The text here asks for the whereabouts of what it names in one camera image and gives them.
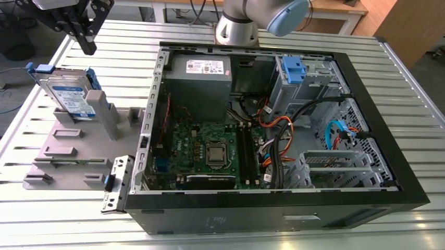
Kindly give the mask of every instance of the blue plastic clip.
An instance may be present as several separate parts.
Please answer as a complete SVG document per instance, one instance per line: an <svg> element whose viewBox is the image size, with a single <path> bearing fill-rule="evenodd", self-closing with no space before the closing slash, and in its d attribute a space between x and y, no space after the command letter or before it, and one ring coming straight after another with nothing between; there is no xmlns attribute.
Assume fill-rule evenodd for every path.
<svg viewBox="0 0 445 250"><path fill-rule="evenodd" d="M101 90L95 70L88 67L84 71L87 72L87 75L89 76L92 89Z"/></svg>
<svg viewBox="0 0 445 250"><path fill-rule="evenodd" d="M330 128L331 128L333 124L335 124L338 126L341 131L346 131L351 136L355 136L355 132L350 131L345 121L330 121L327 123L326 130L325 130L325 140L326 140L326 145L327 145L329 150L333 148L333 146L331 146L331 133L330 133Z"/></svg>
<svg viewBox="0 0 445 250"><path fill-rule="evenodd" d="M36 68L36 73L52 74L55 68L56 67L53 65L40 64Z"/></svg>
<svg viewBox="0 0 445 250"><path fill-rule="evenodd" d="M283 68L290 84L300 84L306 77L306 66L299 57L283 56Z"/></svg>

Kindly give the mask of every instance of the white sticker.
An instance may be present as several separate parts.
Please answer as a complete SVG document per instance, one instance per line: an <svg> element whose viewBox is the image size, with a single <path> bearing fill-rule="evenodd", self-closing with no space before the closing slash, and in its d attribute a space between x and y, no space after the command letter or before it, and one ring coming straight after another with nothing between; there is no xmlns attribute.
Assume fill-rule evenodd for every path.
<svg viewBox="0 0 445 250"><path fill-rule="evenodd" d="M268 106L264 106L263 110L267 112L267 114L271 113L271 108L268 108Z"/></svg>
<svg viewBox="0 0 445 250"><path fill-rule="evenodd" d="M84 118L95 116L95 110L83 99L84 91L80 87L53 86L52 89L71 115Z"/></svg>
<svg viewBox="0 0 445 250"><path fill-rule="evenodd" d="M190 74L224 74L224 62L188 60L186 72Z"/></svg>
<svg viewBox="0 0 445 250"><path fill-rule="evenodd" d="M263 180L264 180L264 182L271 182L271 175L270 174L264 174Z"/></svg>

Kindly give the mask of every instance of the metal bracket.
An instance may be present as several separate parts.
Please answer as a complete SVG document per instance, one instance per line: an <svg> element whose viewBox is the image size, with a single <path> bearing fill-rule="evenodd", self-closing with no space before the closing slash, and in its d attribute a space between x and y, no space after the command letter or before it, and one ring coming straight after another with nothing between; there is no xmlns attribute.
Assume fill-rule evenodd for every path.
<svg viewBox="0 0 445 250"><path fill-rule="evenodd" d="M129 155L113 160L109 175L105 178L105 195L101 214L125 214L124 206L131 181L133 157Z"/></svg>

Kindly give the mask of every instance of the red wire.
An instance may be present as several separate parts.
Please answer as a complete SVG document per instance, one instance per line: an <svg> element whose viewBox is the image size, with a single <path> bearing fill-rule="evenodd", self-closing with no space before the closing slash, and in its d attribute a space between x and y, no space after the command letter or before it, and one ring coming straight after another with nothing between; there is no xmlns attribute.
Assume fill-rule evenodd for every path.
<svg viewBox="0 0 445 250"><path fill-rule="evenodd" d="M165 129L165 125L167 125L167 119L168 119L168 114L170 114L170 103L171 103L171 94L168 93L167 112L165 112L164 122L161 124L161 130L160 130L160 136L159 136L157 144L160 144L161 135L164 133L164 129Z"/></svg>

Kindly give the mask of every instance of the metal table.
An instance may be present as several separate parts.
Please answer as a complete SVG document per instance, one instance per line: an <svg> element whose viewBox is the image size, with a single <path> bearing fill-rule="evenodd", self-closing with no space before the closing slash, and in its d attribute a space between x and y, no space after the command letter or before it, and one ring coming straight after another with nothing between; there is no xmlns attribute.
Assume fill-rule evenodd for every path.
<svg viewBox="0 0 445 250"><path fill-rule="evenodd" d="M53 123L53 102L35 87L0 145L0 247L108 249L442 249L445 246L443 116L385 43L374 38L259 34L260 46L347 53L431 203L351 230L148 236L128 215L100 215L100 191L28 191L23 177ZM68 38L57 67L92 66L109 102L144 107L159 41L212 43L211 28L108 21L85 56Z"/></svg>

